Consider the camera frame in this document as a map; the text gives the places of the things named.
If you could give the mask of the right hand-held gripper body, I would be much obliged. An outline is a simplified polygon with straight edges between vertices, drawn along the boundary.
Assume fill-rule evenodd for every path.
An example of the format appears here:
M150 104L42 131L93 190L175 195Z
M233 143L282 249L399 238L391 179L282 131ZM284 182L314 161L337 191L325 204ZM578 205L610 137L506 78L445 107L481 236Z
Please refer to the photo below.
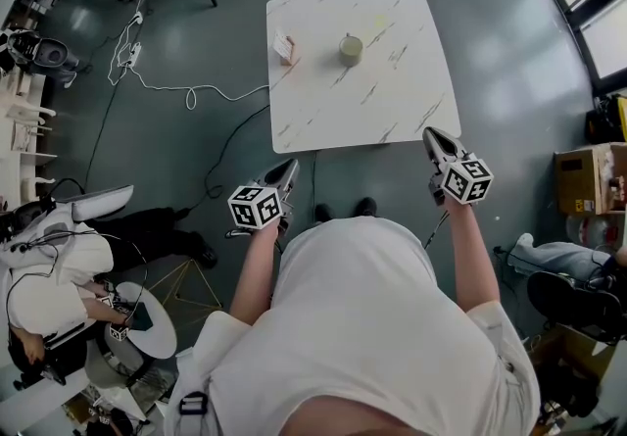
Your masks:
M429 190L438 206L444 204L446 197L451 197L461 205L483 201L494 180L486 163L474 156L440 163L436 169L430 179Z

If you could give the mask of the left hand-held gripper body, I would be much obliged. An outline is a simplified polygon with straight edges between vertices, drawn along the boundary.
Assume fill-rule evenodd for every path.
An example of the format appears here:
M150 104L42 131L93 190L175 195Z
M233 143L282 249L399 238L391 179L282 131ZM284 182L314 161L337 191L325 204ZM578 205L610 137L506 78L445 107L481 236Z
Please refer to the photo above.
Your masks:
M285 233L293 212L286 197L284 190L275 187L257 183L239 186L227 200L234 222L228 234L253 234L275 220L279 220L279 232Z

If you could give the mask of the beige cup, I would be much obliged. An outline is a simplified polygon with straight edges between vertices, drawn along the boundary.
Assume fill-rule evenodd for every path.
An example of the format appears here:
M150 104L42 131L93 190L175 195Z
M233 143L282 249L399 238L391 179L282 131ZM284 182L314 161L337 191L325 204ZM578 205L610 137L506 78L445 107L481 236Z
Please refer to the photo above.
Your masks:
M358 37L347 33L339 42L338 52L342 65L352 68L362 60L363 43Z

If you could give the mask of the yellow-green star wand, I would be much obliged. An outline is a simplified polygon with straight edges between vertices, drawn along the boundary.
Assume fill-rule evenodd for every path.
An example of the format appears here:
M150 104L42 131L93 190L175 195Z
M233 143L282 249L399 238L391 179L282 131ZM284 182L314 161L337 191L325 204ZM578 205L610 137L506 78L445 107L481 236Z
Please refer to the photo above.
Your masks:
M366 49L379 40L389 24L390 22L385 15L360 15L351 24L349 34L358 38L362 42L363 48Z

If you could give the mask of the person's right forearm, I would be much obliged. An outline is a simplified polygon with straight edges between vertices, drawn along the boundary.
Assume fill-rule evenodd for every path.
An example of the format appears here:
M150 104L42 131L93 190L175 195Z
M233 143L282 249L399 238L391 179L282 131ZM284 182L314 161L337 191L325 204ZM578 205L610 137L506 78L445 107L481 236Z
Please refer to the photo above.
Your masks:
M489 302L501 300L499 283L475 213L447 196L455 260L457 303L468 313Z

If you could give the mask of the person's left forearm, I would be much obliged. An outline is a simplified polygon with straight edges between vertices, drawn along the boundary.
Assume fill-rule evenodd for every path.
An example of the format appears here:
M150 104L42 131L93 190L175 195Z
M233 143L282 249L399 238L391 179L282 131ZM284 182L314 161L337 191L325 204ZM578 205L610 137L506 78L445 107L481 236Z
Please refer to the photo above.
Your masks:
M248 325L269 309L278 225L276 219L253 234L236 285L229 314Z

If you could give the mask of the brown cardboard box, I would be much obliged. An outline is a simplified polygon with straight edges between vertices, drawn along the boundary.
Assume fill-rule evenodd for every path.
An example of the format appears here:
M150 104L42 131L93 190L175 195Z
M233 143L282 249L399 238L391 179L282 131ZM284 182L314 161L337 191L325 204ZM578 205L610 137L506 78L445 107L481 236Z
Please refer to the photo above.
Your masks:
M555 153L556 195L566 215L610 215L627 207L627 143Z

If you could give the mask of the yellow and black case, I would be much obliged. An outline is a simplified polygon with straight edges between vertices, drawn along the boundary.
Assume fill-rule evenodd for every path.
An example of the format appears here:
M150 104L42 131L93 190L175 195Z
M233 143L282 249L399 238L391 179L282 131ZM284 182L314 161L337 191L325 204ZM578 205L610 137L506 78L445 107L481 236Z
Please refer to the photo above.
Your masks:
M586 114L584 133L590 144L627 143L627 97L595 98L594 108Z

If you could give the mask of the white and gray chair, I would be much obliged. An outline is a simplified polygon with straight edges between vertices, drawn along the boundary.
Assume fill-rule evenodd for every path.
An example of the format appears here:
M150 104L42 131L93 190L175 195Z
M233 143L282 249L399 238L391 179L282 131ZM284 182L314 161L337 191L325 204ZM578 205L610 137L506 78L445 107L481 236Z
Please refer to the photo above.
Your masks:
M55 206L79 223L114 214L125 207L134 192L133 185L91 192L57 201Z

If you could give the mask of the person's white shirt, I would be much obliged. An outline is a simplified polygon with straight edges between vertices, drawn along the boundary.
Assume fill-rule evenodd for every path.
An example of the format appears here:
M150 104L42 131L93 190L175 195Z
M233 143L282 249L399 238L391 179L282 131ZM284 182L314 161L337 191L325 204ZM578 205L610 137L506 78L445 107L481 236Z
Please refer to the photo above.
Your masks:
M540 407L504 308L466 313L420 243L384 218L335 219L286 248L254 325L211 314L177 360L166 436L278 436L322 396L385 412L428 436L529 436ZM209 397L181 416L182 397Z

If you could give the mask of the round white table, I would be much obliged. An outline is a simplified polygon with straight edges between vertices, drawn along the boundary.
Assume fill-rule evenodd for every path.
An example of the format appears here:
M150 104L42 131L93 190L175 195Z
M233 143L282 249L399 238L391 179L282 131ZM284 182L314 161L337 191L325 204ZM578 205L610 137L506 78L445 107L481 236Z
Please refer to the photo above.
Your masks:
M129 329L125 340L151 358L166 360L172 357L177 348L177 339L173 323L165 307L149 290L134 282L127 281L118 284L116 293L129 303L143 302L153 320L153 327L147 331ZM107 326L108 335L114 339L109 329L110 325Z

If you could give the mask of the black box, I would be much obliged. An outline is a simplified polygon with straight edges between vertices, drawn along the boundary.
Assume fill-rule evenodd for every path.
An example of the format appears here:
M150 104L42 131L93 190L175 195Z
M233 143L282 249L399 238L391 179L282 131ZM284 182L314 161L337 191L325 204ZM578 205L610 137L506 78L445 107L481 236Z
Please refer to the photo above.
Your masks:
M147 331L153 327L153 320L143 302L124 305L126 319L124 325L131 330Z

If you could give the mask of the pale wooden rack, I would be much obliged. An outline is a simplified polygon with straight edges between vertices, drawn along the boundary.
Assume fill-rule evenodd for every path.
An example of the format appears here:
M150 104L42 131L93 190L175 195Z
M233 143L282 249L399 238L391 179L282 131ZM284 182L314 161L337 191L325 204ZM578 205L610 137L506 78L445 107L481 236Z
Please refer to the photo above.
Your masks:
M45 77L15 67L0 75L0 200L10 209L37 199L39 184L52 179L37 170L56 157L37 151L37 140L57 113L41 105Z

